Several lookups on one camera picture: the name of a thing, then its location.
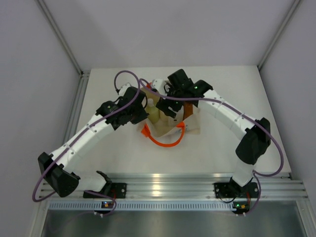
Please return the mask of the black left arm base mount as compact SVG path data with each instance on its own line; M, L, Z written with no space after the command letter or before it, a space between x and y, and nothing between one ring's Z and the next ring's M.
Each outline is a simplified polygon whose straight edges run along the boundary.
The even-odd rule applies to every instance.
M101 191L84 191L83 198L126 198L127 184L126 183L107 183Z

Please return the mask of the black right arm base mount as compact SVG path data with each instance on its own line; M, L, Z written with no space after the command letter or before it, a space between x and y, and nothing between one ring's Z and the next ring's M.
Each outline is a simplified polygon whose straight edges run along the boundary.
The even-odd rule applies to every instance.
M241 187L234 182L217 182L214 183L214 192L216 198L257 198L259 195L259 187L257 183L250 182Z

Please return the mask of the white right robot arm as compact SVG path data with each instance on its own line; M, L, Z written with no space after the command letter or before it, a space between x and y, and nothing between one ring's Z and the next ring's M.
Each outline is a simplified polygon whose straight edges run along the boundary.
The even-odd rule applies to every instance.
M230 179L230 191L235 196L247 192L255 164L271 144L270 122L266 118L247 117L221 98L209 83L201 79L193 82L183 69L166 80L153 80L151 87L162 95L157 108L166 116L174 118L187 102L209 113L233 132L240 143L235 150L238 161Z

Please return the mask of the white square bottle black cap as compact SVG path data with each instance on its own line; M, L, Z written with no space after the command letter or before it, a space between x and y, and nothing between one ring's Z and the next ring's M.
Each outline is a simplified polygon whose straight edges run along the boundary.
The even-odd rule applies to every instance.
M175 127L176 125L178 125L182 121L183 121L183 114L179 114L179 115L176 115L175 118L168 117L167 123L168 123L168 126Z

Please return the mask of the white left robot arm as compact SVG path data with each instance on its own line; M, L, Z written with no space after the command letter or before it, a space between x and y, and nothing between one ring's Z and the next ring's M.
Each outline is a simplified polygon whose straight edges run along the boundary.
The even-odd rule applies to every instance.
M117 102L104 102L89 122L62 147L38 157L44 180L59 197L64 198L75 190L92 191L100 197L111 193L112 182L101 171L84 178L75 174L76 163L85 157L105 136L127 123L137 124L147 118L143 106L145 92L133 86L123 89Z

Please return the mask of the beige canvas bag orange handles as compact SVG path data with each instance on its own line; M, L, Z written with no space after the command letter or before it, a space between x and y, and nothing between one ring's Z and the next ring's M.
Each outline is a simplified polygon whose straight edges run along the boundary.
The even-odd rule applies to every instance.
M152 88L152 82L146 82L144 79L141 79L141 82L145 85L141 90L145 92L147 99L151 98L154 100L156 106L160 97L153 94L154 91L157 91ZM184 106L176 113L176 115L179 114L184 115ZM200 134L200 110L193 106L193 114L175 127L168 126L168 123L164 123L160 119L157 123L152 124L146 118L140 130L145 137L158 146L165 148L175 147L186 134Z

